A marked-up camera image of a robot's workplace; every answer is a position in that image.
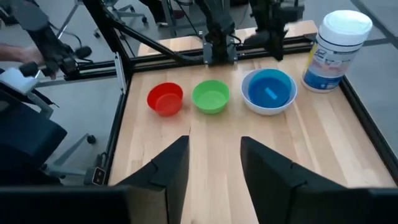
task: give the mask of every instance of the blue object in bowl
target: blue object in bowl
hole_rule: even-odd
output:
[[[249,83],[249,100],[263,108],[278,108],[290,98],[290,78],[276,69],[261,70]]]

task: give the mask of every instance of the green bowl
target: green bowl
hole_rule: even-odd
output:
[[[218,80],[201,82],[193,89],[192,100],[205,114],[219,113],[229,100],[228,86]]]

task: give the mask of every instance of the hand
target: hand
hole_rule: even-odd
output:
[[[36,62],[37,64],[43,63],[43,55],[40,53],[36,46],[30,46],[22,50],[22,63]],[[55,79],[55,74],[51,75],[52,80]]]

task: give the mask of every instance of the red bowl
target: red bowl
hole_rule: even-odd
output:
[[[182,89],[175,83],[161,83],[148,94],[149,107],[160,116],[172,116],[182,107]]]

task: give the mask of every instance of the chair wheel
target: chair wheel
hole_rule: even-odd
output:
[[[87,136],[87,142],[88,144],[95,144],[97,142],[97,139],[93,135]]]

